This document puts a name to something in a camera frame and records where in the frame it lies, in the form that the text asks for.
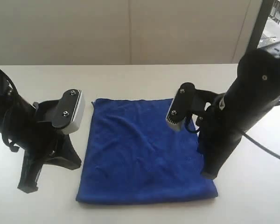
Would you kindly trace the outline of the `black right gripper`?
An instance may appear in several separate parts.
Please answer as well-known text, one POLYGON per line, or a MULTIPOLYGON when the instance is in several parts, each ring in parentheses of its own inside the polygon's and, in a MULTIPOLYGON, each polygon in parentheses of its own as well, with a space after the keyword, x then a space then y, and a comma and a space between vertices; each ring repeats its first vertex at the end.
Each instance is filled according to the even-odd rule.
POLYGON ((203 120, 199 122, 199 147, 203 155, 201 175, 214 180, 225 161, 241 141, 235 130, 240 120, 243 96, 239 90, 224 94, 196 90, 193 107, 203 120))

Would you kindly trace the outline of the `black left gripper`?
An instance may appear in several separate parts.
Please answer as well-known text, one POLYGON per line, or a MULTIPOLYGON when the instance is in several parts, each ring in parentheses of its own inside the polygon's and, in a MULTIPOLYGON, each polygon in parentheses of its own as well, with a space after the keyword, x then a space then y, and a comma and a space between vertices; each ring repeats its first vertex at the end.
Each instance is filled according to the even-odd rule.
POLYGON ((53 110, 58 101, 14 104, 0 101, 0 133, 3 143, 12 152, 19 147, 24 154, 18 189, 24 193, 38 190, 37 183, 42 167, 59 166, 69 170, 81 167, 69 135, 57 131, 51 124, 53 110))

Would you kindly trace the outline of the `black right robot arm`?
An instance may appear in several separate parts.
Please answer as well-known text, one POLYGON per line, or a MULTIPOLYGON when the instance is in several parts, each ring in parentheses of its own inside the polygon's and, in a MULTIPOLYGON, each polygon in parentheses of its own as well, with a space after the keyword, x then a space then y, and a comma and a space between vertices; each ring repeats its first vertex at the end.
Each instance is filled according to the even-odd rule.
POLYGON ((246 53, 238 63, 237 78, 211 103, 200 122, 201 175, 214 180, 246 132, 277 105, 280 50, 258 48, 246 53))

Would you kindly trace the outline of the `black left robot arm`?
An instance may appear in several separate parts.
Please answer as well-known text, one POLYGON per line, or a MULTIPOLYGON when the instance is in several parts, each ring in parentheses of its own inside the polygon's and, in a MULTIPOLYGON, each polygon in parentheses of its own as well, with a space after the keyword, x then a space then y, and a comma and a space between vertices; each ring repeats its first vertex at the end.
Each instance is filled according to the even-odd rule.
POLYGON ((28 103, 18 93, 9 76, 0 69, 0 134, 11 152, 24 150, 18 189, 38 190, 43 165, 69 170, 80 168, 70 134, 81 125, 85 108, 83 92, 65 91, 60 99, 28 103))

